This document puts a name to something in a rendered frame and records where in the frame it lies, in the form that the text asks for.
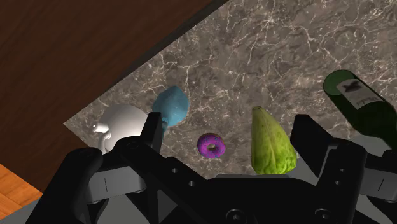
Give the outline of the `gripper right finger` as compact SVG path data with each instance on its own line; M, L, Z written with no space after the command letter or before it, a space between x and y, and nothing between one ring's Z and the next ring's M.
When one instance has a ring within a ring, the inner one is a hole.
M372 155L305 114L295 116L290 142L318 178L314 224L372 224L356 210L359 195L397 224L397 150Z

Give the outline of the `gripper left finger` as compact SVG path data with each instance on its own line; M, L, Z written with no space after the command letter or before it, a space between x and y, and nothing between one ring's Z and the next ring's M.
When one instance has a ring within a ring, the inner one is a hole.
M97 224L109 199L88 199L88 184L104 171L125 167L143 190L127 196L149 224L207 224L197 188L205 179L176 158L159 154L160 113L150 113L140 136L117 141L112 152L69 152L25 224Z

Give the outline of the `white teapot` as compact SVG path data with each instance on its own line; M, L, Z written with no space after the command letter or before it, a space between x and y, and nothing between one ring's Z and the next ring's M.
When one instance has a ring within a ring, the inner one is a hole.
M109 153L116 142L124 137L139 136L147 114L129 104L115 104L105 109L99 121L93 124L94 132L101 133L98 149Z

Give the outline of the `dark green wine bottle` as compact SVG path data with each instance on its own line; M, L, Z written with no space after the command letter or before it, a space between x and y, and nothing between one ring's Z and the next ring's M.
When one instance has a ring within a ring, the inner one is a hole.
M345 69L326 76L323 90L355 130L397 151L397 110L385 98Z

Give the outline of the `light blue vase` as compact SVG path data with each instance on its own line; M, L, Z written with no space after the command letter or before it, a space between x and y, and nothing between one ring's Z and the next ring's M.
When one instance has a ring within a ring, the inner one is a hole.
M178 86L169 87L157 96L152 105L152 112L161 113L163 135L168 127L175 126L185 119L189 105L187 96Z

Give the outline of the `green ridged squash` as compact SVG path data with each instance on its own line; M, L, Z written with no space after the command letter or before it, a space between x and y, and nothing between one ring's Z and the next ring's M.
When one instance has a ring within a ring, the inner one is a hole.
M261 106L252 109L251 166L255 173L286 174L297 164L297 155L279 122Z

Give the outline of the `purple sprinkled donut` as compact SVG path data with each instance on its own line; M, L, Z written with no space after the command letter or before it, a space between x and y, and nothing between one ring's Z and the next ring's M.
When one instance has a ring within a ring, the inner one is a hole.
M218 158L226 152L226 144L219 135L206 133L199 137L197 149L203 157Z

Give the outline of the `dark brown wooden cabinet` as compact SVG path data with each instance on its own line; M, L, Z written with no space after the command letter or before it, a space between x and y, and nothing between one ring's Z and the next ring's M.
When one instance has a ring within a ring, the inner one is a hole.
M43 191L64 122L227 0L0 0L0 164Z

